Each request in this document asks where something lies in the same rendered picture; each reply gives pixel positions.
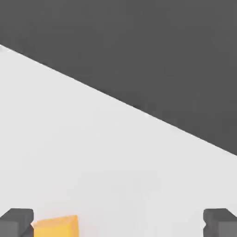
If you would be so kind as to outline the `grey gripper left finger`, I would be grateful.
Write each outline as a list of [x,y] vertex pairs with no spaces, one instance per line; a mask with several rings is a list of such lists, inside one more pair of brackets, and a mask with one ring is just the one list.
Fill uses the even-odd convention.
[[0,237],[34,237],[34,211],[11,208],[0,217]]

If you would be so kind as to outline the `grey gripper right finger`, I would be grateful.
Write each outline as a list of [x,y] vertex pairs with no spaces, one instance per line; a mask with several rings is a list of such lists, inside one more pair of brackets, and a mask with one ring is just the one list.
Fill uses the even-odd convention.
[[228,209],[205,209],[203,220],[203,237],[237,237],[237,217]]

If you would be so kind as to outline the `large orange box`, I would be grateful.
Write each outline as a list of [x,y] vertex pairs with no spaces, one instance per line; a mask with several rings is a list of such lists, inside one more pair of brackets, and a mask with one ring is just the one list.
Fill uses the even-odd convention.
[[77,215],[39,220],[33,228],[34,237],[79,237]]

